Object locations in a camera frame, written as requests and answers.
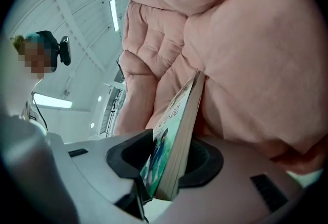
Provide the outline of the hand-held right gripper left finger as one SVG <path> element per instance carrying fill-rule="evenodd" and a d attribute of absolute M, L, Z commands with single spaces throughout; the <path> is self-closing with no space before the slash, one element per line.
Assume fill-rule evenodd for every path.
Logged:
<path fill-rule="evenodd" d="M 151 199 L 140 172 L 154 147 L 152 129 L 70 144 L 54 133 L 48 138 L 69 191 L 84 182 L 107 201 L 118 203 L 136 186 L 142 201 Z"/>

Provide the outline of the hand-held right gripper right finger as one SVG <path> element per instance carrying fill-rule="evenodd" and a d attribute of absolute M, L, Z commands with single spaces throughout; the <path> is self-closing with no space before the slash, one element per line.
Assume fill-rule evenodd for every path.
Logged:
<path fill-rule="evenodd" d="M 302 194 L 300 184 L 254 148 L 194 138 L 194 171 L 156 223 L 278 223 Z"/>

